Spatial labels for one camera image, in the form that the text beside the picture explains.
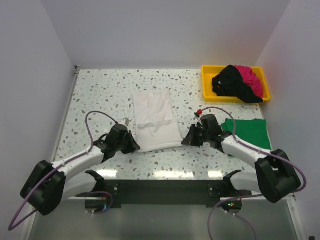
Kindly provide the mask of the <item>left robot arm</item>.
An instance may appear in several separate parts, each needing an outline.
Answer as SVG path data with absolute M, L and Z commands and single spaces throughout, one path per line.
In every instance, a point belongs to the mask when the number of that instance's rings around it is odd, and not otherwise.
M 52 213 L 68 198 L 84 193 L 99 196 L 107 189 L 107 185 L 92 167 L 113 158 L 117 152 L 131 154 L 138 150 L 140 146 L 132 132 L 125 125 L 117 123 L 109 133 L 102 135 L 78 155 L 55 163 L 40 161 L 20 195 L 43 216 Z

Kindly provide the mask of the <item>white t shirt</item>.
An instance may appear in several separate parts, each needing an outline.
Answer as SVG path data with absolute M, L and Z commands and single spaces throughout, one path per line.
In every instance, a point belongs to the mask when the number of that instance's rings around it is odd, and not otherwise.
M 136 143 L 138 153 L 180 147 L 182 135 L 174 117 L 170 91 L 133 94 Z

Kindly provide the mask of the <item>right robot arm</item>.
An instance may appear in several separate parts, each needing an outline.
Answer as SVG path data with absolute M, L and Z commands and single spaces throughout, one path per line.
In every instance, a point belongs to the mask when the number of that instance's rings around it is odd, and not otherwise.
M 301 180 L 283 150 L 271 151 L 242 141 L 232 132 L 223 131 L 213 114 L 203 115 L 192 124 L 181 143 L 192 147 L 207 143 L 255 169 L 254 173 L 235 170 L 224 176 L 222 189 L 227 196 L 250 191 L 261 193 L 269 202 L 277 203 L 301 187 Z

